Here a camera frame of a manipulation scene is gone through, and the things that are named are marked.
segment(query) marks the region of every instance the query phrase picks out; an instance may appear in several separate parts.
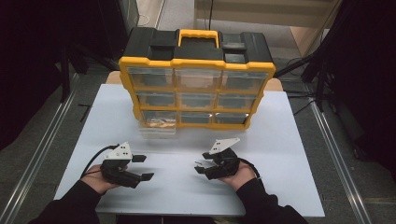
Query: person's arm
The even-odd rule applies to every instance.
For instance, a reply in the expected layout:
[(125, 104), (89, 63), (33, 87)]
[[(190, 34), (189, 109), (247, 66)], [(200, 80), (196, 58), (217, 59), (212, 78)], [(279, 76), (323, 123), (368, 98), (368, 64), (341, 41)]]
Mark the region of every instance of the person's arm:
[(101, 196), (117, 185), (102, 178), (100, 165), (91, 167), (60, 200), (50, 202), (30, 224), (99, 223), (95, 208)]
[(246, 224), (306, 224), (306, 220), (291, 206), (279, 206), (275, 195), (268, 195), (247, 164), (240, 162), (238, 172), (220, 179), (236, 191), (245, 206)]

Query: person's right hand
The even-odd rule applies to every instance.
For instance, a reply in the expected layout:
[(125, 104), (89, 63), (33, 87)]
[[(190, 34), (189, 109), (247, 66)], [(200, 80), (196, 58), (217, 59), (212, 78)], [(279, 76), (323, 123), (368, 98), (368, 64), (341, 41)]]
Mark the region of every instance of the person's right hand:
[(233, 187), (235, 191), (241, 188), (244, 184), (246, 184), (249, 180), (256, 178), (253, 169), (246, 163), (240, 161), (239, 169), (235, 175), (219, 178), (222, 182)]

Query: yellow handle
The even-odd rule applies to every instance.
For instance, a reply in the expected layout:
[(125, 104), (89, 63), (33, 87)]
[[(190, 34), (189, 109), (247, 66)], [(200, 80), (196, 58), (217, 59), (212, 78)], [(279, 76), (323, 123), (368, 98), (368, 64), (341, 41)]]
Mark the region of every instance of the yellow handle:
[(219, 48), (219, 37), (217, 31), (207, 30), (180, 30), (178, 36), (178, 46), (181, 46), (181, 39), (183, 37), (195, 37), (195, 38), (213, 38), (216, 41), (216, 48)]

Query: tool organizer box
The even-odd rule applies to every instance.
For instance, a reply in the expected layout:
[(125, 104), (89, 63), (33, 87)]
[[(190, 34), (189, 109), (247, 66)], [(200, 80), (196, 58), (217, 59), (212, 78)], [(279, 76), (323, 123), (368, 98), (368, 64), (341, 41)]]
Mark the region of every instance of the tool organizer box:
[(142, 133), (245, 130), (275, 70), (261, 33), (135, 27), (120, 58)]

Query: black sweatshirt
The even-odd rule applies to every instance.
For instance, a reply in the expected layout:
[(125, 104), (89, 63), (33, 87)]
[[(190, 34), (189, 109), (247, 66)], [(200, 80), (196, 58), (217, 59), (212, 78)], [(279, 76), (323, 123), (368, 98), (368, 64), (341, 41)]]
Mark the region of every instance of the black sweatshirt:
[[(246, 209), (246, 224), (306, 224), (307, 222), (290, 206), (278, 206), (277, 197), (268, 195), (259, 181), (251, 179), (236, 194)], [(49, 203), (38, 218), (30, 224), (98, 224), (95, 208), (101, 196), (79, 180), (60, 200)]]

